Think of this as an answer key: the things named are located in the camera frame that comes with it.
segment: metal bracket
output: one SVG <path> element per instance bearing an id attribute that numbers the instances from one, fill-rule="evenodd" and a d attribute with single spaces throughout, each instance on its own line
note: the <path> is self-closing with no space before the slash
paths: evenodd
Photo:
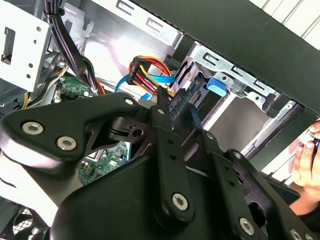
<path id="1" fill-rule="evenodd" d="M 1 59 L 8 43 L 14 41 L 9 63 L 0 59 L 0 79 L 33 92 L 44 63 L 51 26 L 3 0 L 0 0 L 0 16 Z M 12 31 L 14 40 L 7 39 Z"/>
<path id="2" fill-rule="evenodd" d="M 129 0 L 93 0 L 93 2 L 175 49 L 183 37 L 181 31 Z"/>

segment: green circuit board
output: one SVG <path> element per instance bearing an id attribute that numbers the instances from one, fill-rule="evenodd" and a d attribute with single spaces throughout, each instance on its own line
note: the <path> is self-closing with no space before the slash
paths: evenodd
<path id="1" fill-rule="evenodd" d="M 78 178 L 83 185 L 102 177 L 105 174 L 120 167 L 126 159 L 128 149 L 126 143 L 121 141 L 113 148 L 105 150 L 102 157 L 97 161 L 84 158 L 78 169 Z"/>
<path id="2" fill-rule="evenodd" d="M 58 83 L 58 87 L 61 89 L 61 94 L 68 96 L 71 99 L 90 98 L 94 96 L 94 93 L 79 82 L 76 77 L 64 76 Z"/>

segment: yellow wire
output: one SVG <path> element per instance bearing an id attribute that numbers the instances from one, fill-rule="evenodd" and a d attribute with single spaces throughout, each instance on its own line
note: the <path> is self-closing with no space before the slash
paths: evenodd
<path id="1" fill-rule="evenodd" d="M 147 73 L 147 71 L 145 70 L 144 66 L 140 65 L 140 68 L 141 68 L 142 72 L 147 76 L 148 79 L 150 79 L 152 82 L 154 82 L 157 86 L 160 85 L 156 80 L 154 80 L 154 79 Z M 169 90 L 168 90 L 168 93 L 169 93 L 171 96 L 174 96 L 174 95 L 175 95 L 174 92 L 169 91 Z"/>
<path id="2" fill-rule="evenodd" d="M 165 69 L 168 71 L 168 73 L 170 74 L 170 76 L 172 76 L 169 68 L 167 67 L 167 65 L 165 65 L 165 63 L 163 61 L 161 61 L 160 59 L 154 57 L 154 56 L 139 56 L 140 58 L 142 59 L 154 59 L 154 60 L 157 60 L 158 62 L 160 62 L 164 67 Z"/>
<path id="3" fill-rule="evenodd" d="M 142 72 L 144 73 L 144 75 L 147 76 L 148 79 L 150 79 L 155 85 L 159 86 L 159 83 L 158 83 L 156 80 L 154 80 L 154 79 L 147 73 L 147 71 L 145 70 L 144 66 L 140 65 L 140 68 L 141 68 Z"/>
<path id="4" fill-rule="evenodd" d="M 24 94 L 24 102 L 23 102 L 23 105 L 22 105 L 22 108 L 21 109 L 26 109 L 27 105 L 28 105 L 28 100 L 29 100 L 29 97 L 28 97 L 28 93 L 26 92 Z"/>

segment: wire bundle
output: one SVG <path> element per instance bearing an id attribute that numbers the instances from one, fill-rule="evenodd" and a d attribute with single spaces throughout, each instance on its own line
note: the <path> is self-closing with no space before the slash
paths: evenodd
<path id="1" fill-rule="evenodd" d="M 43 0 L 43 11 L 46 21 L 53 25 L 51 35 L 70 69 L 80 82 L 91 88 L 96 96 L 105 94 L 104 89 L 96 80 L 92 63 L 86 57 L 81 56 L 66 30 L 61 18 L 60 0 Z"/>
<path id="2" fill-rule="evenodd" d="M 138 58 L 149 61 L 161 72 L 161 74 L 164 75 L 150 75 L 148 74 L 144 66 L 142 66 L 141 64 L 138 66 L 139 70 L 135 73 L 136 77 L 133 79 L 133 83 L 139 86 L 140 88 L 144 89 L 150 95 L 152 95 L 156 91 L 157 87 L 160 85 L 159 83 L 173 83 L 175 81 L 175 77 L 172 76 L 169 68 L 158 58 L 153 56 L 138 56 Z M 134 62 L 132 61 L 128 68 L 129 72 L 131 72 L 133 66 Z M 168 93 L 172 96 L 175 95 L 175 93 L 171 91 L 168 91 Z"/>

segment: cable connector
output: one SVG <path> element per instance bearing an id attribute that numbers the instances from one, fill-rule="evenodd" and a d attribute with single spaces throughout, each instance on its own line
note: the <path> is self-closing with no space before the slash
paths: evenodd
<path id="1" fill-rule="evenodd" d="M 148 72 L 149 68 L 151 66 L 151 62 L 144 59 L 144 58 L 140 58 L 138 56 L 136 56 L 133 59 L 133 65 L 132 65 L 131 71 L 129 72 L 128 77 L 126 79 L 126 82 L 129 85 L 136 85 L 133 82 L 136 79 L 140 82 L 139 78 L 137 78 L 137 73 L 140 73 L 143 75 L 143 73 L 140 71 L 140 67 L 139 67 L 140 65 L 142 65 L 144 67 L 144 69 Z"/>

